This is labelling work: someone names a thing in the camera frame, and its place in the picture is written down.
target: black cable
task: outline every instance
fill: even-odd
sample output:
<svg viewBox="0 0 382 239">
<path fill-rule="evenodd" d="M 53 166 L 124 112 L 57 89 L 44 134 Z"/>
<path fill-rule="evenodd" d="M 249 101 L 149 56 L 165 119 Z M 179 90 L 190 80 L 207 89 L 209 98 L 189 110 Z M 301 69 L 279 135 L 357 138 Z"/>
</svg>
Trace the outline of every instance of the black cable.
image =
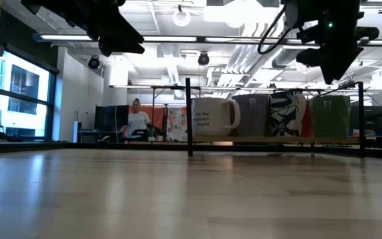
<svg viewBox="0 0 382 239">
<path fill-rule="evenodd" d="M 262 46 L 263 46 L 263 43 L 265 42 L 266 38 L 269 36 L 269 34 L 271 33 L 273 27 L 275 27 L 275 25 L 278 23 L 279 19 L 282 17 L 282 15 L 284 15 L 285 13 L 285 10 L 287 9 L 287 5 L 288 5 L 288 0 L 285 0 L 284 2 L 284 7 L 283 9 L 278 13 L 277 17 L 275 18 L 275 20 L 272 22 L 271 26 L 268 28 L 268 30 L 265 32 L 265 34 L 263 35 L 262 37 L 262 40 L 259 42 L 259 46 L 257 47 L 257 52 L 259 54 L 267 54 L 267 53 L 270 53 L 273 49 L 275 49 L 280 43 L 281 41 L 284 40 L 284 38 L 290 33 L 291 29 L 287 29 L 284 33 L 284 35 L 278 40 L 277 43 L 275 43 L 273 46 L 269 47 L 266 51 L 262 51 Z"/>
</svg>

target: ceiling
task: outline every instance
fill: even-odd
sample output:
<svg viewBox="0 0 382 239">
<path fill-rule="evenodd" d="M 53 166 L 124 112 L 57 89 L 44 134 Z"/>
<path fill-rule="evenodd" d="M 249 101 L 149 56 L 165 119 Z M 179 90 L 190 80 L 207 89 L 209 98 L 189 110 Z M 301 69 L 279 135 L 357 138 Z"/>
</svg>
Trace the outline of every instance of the ceiling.
<svg viewBox="0 0 382 239">
<path fill-rule="evenodd" d="M 236 1 L 255 1 L 255 0 L 236 0 Z M 191 20 L 185 27 L 179 27 L 172 20 L 172 15 L 177 10 L 175 5 L 160 5 L 160 1 L 153 2 L 134 2 L 134 0 L 127 1 L 127 3 L 120 7 L 121 14 L 126 20 L 135 27 L 142 35 L 205 35 L 205 36 L 239 36 L 242 35 L 246 29 L 244 26 L 239 28 L 232 28 L 225 22 L 207 22 L 204 20 L 204 11 L 206 9 L 206 0 L 194 1 L 194 4 L 190 6 L 189 2 L 184 2 L 183 9 L 190 12 Z M 29 13 L 20 3 L 19 0 L 5 0 L 3 2 L 3 8 L 16 18 L 32 27 L 38 33 L 42 34 L 84 34 L 82 29 L 71 28 L 67 25 L 64 19 L 55 15 L 54 13 L 41 8 L 38 15 L 32 15 Z M 359 21 L 359 26 L 366 27 L 378 27 L 382 38 L 382 14 L 378 14 L 378 7 L 372 9 L 364 8 L 365 18 Z M 263 13 L 275 16 L 279 9 L 263 8 Z M 69 47 L 69 52 L 76 55 L 77 58 L 83 59 L 87 62 L 90 55 L 98 53 L 97 44 L 95 43 L 70 43 L 66 46 Z M 166 64 L 157 58 L 157 46 L 158 44 L 143 44 L 146 51 L 144 54 L 124 54 L 124 57 L 129 61 L 129 79 L 132 82 L 139 82 L 144 79 L 160 79 L 160 76 L 167 75 Z M 237 53 L 241 54 L 243 61 L 249 62 L 251 55 L 254 52 L 254 48 L 249 46 L 237 46 L 231 44 L 179 44 L 181 50 L 194 50 L 196 55 L 186 54 L 182 55 L 177 65 L 177 71 L 179 75 L 199 75 L 207 76 L 207 72 L 210 68 L 225 68 L 230 63 L 231 57 Z M 210 57 L 210 64 L 208 66 L 199 66 L 197 63 L 198 55 L 200 51 L 208 52 Z M 251 75 L 252 79 L 248 79 L 245 82 L 250 86 L 261 86 L 260 82 L 265 85 L 270 81 L 276 82 L 278 85 L 292 87 L 304 87 L 316 86 L 319 88 L 325 88 L 323 84 L 322 73 L 320 69 L 302 70 L 301 66 L 295 66 L 292 62 L 287 69 L 270 69 L 265 70 L 262 73 L 253 74 L 260 70 L 260 68 L 266 68 L 270 66 L 269 60 L 261 58 L 259 55 L 254 55 L 258 60 L 252 62 L 249 66 L 251 72 L 246 72 Z M 104 64 L 111 64 L 112 59 L 100 56 L 101 61 Z M 348 76 L 345 78 L 352 78 L 356 80 L 370 81 L 371 74 L 378 70 L 382 66 L 382 48 L 366 48 L 359 56 L 359 61 L 352 64 L 348 70 Z M 234 83 L 234 80 L 227 80 L 230 84 Z"/>
</svg>

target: window frame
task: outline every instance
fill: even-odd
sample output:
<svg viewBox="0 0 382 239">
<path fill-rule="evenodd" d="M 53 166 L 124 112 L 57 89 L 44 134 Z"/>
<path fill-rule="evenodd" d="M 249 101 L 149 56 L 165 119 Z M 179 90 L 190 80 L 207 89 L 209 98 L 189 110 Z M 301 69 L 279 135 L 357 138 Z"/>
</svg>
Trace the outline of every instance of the window frame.
<svg viewBox="0 0 382 239">
<path fill-rule="evenodd" d="M 40 64 L 37 64 L 36 62 L 32 62 L 30 60 L 25 59 L 22 56 L 19 56 L 18 54 L 11 52 L 10 50 L 5 50 L 5 52 L 14 54 L 15 56 L 26 60 L 27 62 L 37 66 L 41 67 Z M 24 140 L 51 140 L 52 139 L 52 122 L 53 122 L 53 115 L 54 115 L 54 97 L 55 97 L 55 85 L 56 85 L 56 74 L 48 69 L 43 68 L 44 70 L 47 70 L 49 72 L 49 77 L 48 77 L 48 96 L 47 96 L 47 101 L 45 100 L 39 100 L 37 98 L 33 98 L 30 96 L 22 95 L 22 94 L 17 94 L 14 92 L 6 91 L 0 89 L 0 95 L 3 96 L 8 96 L 13 99 L 18 99 L 18 100 L 24 100 L 26 102 L 32 102 L 32 103 L 37 103 L 41 104 L 47 107 L 46 109 L 46 121 L 45 121 L 45 131 L 44 131 L 44 136 L 39 137 L 39 136 L 19 136 L 20 139 Z"/>
</svg>

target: computer monitor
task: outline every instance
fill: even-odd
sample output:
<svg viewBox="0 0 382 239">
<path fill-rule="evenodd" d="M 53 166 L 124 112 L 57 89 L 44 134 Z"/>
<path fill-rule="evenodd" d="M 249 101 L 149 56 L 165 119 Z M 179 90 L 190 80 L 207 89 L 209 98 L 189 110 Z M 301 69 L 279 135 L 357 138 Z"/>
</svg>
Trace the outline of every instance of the computer monitor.
<svg viewBox="0 0 382 239">
<path fill-rule="evenodd" d="M 127 125 L 129 106 L 97 106 L 95 111 L 95 128 L 101 131 L 115 131 L 117 120 L 117 130 Z"/>
<path fill-rule="evenodd" d="M 382 106 L 365 106 L 365 129 L 382 129 Z M 350 129 L 359 129 L 359 106 L 352 106 L 350 113 Z"/>
</svg>

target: white ceiling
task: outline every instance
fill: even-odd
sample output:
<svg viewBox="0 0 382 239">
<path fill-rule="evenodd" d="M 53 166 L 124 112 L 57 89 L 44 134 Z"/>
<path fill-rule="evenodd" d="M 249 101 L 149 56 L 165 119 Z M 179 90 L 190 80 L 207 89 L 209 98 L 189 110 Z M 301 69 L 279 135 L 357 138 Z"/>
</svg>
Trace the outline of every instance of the white ceiling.
<svg viewBox="0 0 382 239">
<path fill-rule="evenodd" d="M 204 4 L 199 1 L 198 7 L 189 7 L 191 10 L 191 21 L 186 27 L 179 27 L 173 23 L 172 14 L 176 7 L 160 7 L 154 6 L 155 19 L 152 16 L 151 8 L 147 5 L 125 4 L 120 8 L 121 14 L 131 23 L 142 35 L 206 35 L 206 36 L 237 36 L 242 33 L 243 28 L 234 29 L 227 26 L 226 23 L 205 22 L 202 16 L 204 12 Z M 69 27 L 64 19 L 51 13 L 46 9 L 41 9 L 38 16 L 29 13 L 19 2 L 19 0 L 5 0 L 3 8 L 22 22 L 26 23 L 39 33 L 58 33 L 58 34 L 84 34 L 83 30 Z M 378 27 L 382 38 L 382 15 L 377 14 L 377 9 L 367 10 L 365 18 L 359 21 L 359 26 Z M 146 53 L 125 54 L 125 57 L 131 63 L 129 78 L 138 80 L 142 78 L 160 78 L 166 73 L 166 66 L 160 63 L 160 59 L 156 58 L 157 44 L 144 44 Z M 180 44 L 181 49 L 193 49 L 197 51 L 208 51 L 211 56 L 210 64 L 227 64 L 230 56 L 233 54 L 235 46 L 224 44 Z M 97 48 L 94 43 L 75 44 L 76 49 L 70 52 L 81 55 L 84 60 L 89 58 L 87 53 Z M 361 55 L 360 59 L 382 59 L 382 48 L 367 48 Z M 110 64 L 110 59 L 101 57 L 106 63 Z M 179 74 L 199 74 L 205 76 L 208 67 L 198 66 L 197 57 L 187 56 L 183 62 L 178 65 Z M 359 63 L 355 63 L 348 70 L 354 72 L 360 68 Z M 319 69 L 315 69 L 308 74 L 303 74 L 298 70 L 284 71 L 281 74 L 283 82 L 302 82 L 301 86 L 306 85 L 305 82 L 322 82 L 322 73 Z"/>
</svg>

